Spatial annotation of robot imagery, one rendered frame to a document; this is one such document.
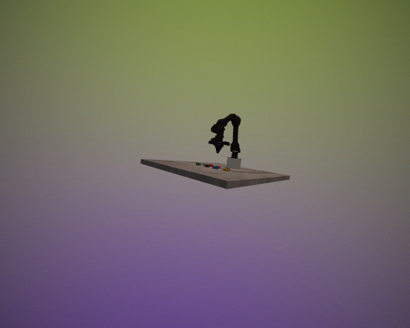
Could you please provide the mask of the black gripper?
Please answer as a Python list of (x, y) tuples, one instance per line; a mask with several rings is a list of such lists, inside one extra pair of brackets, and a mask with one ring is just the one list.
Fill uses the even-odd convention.
[(213, 145), (215, 146), (217, 153), (219, 153), (219, 151), (222, 149), (222, 147), (223, 147), (224, 145), (227, 145), (227, 146), (230, 145), (230, 142), (223, 141), (223, 138), (224, 138), (223, 135), (217, 134), (217, 135), (215, 135), (215, 136), (217, 136), (217, 137), (220, 136), (221, 141), (217, 141), (217, 142), (215, 142), (215, 143), (214, 143), (214, 142), (211, 143), (211, 141), (209, 141), (208, 143), (209, 143), (209, 144), (213, 144)]

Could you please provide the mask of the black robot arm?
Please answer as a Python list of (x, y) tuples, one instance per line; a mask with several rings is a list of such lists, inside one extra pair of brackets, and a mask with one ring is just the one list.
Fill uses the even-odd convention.
[[(224, 119), (218, 120), (217, 123), (211, 127), (211, 131), (213, 133), (223, 135), (225, 131), (224, 126), (226, 126), (230, 120), (232, 121), (232, 125), (233, 125), (233, 142), (230, 144), (230, 152), (232, 152), (231, 158), (238, 159), (237, 158), (238, 153), (241, 152), (239, 143), (238, 143), (238, 127), (241, 124), (241, 118), (237, 116), (235, 113), (231, 113)], [(211, 143), (212, 142), (215, 143), (217, 141), (221, 141), (220, 136), (218, 137), (215, 136), (211, 139)], [(238, 152), (235, 152), (235, 151), (238, 151)]]

